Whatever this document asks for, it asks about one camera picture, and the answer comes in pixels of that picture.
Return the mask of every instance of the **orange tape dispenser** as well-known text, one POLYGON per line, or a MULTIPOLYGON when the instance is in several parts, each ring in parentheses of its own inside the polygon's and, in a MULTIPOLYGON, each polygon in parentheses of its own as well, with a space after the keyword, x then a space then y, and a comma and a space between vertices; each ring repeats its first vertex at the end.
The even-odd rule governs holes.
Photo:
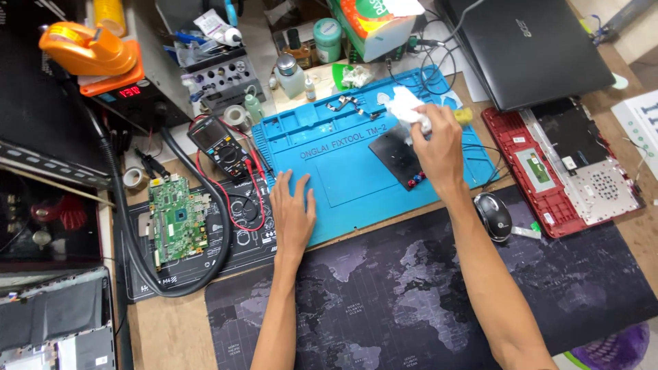
POLYGON ((57 22, 41 35, 39 48, 78 76, 116 76, 138 61, 138 52, 101 24, 92 30, 73 22, 57 22))

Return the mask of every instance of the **blue silicone repair mat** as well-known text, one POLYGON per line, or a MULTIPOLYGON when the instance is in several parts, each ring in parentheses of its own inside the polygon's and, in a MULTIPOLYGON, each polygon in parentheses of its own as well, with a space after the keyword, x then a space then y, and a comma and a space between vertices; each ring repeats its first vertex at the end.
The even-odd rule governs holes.
MULTIPOLYGON (((432 75, 434 68, 425 67, 425 76, 432 75)), ((395 79, 406 86, 419 85, 420 69, 397 74, 395 79)), ((377 105, 377 94, 383 92, 393 98, 395 86, 398 85, 393 78, 385 78, 264 118, 253 127, 256 144, 274 173, 293 170, 292 191, 297 179, 311 174, 307 190, 315 190, 318 219, 310 246, 438 200, 429 181, 407 191, 368 148, 368 144, 397 124, 383 105, 377 105), (360 115, 352 103, 336 112, 327 108, 327 103, 339 107, 340 95, 356 97, 358 107, 365 113, 360 115), (381 115, 371 120, 370 114, 377 112, 381 115)), ((437 93, 448 90, 440 72, 429 81, 428 89, 437 93)), ((420 99, 426 103, 442 104, 441 96, 421 93, 420 86, 410 90, 417 96, 420 93, 420 99)), ((443 104, 457 108, 449 97, 443 104)), ((482 145, 470 125, 463 131, 463 145, 482 145)), ((464 148, 464 179, 471 188, 482 186, 494 169, 484 148, 464 148)), ((273 186, 275 179, 271 174, 267 176, 269 186, 273 186)))

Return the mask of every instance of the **black laptop lid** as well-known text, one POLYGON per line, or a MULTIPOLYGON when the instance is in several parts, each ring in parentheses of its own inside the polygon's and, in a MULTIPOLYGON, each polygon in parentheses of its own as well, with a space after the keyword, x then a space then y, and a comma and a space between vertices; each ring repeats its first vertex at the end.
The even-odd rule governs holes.
MULTIPOLYGON (((475 0, 441 0, 449 21, 475 0)), ((615 82, 565 0, 485 0, 459 39, 500 111, 600 90, 615 82)))

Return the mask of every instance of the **digital multimeter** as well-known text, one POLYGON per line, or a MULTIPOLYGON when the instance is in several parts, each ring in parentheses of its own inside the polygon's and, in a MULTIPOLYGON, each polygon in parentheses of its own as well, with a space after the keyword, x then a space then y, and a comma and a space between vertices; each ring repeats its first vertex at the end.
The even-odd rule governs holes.
POLYGON ((231 180, 237 182, 249 177, 245 162, 250 160, 253 163, 253 158, 216 117, 208 117, 194 124, 188 131, 188 137, 231 180))

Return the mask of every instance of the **computer mouse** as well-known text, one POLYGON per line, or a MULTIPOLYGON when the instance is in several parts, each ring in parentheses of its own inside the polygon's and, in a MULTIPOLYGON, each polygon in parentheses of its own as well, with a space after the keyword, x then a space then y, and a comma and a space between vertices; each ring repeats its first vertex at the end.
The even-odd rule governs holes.
POLYGON ((473 199, 484 228, 494 242, 504 242, 512 233, 512 216, 497 196, 480 193, 473 199))

